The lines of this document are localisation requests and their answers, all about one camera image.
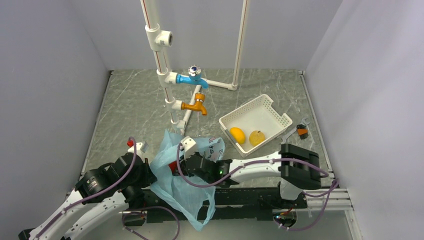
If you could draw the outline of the yellow fake fruit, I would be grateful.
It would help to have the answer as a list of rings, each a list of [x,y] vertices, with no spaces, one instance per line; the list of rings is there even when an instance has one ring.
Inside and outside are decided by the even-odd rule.
[[[245,135],[244,131],[241,128],[239,128],[239,127],[232,127],[229,130],[229,132],[230,132],[230,134],[232,135],[232,137],[234,138],[234,140],[238,144],[242,145],[242,144],[245,143],[245,141],[246,141],[246,135]]]

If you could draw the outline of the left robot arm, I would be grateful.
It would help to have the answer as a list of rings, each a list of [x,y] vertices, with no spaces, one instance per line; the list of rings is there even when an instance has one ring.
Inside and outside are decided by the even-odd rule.
[[[148,160],[127,152],[115,162],[87,171],[63,204],[20,240],[79,240],[113,214],[146,205],[144,188],[157,181]]]

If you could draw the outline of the red fake fruit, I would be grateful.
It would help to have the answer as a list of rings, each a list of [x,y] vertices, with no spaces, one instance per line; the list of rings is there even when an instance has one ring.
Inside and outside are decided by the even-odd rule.
[[[176,171],[178,171],[178,164],[176,161],[168,164],[168,167],[170,168],[172,173],[175,173]]]

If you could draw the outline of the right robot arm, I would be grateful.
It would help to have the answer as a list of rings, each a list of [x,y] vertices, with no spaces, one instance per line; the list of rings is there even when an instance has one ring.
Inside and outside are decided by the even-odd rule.
[[[293,144],[281,144],[280,150],[249,159],[210,160],[194,152],[176,157],[179,175],[197,188],[229,188],[260,178],[279,178],[276,203],[289,207],[305,190],[318,190],[322,178],[330,174],[321,169],[319,155]]]

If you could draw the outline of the round orange fake fruit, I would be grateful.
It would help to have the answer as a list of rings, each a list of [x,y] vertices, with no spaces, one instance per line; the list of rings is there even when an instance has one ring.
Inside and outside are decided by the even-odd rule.
[[[265,134],[260,130],[255,130],[249,135],[249,143],[255,147],[266,140]]]

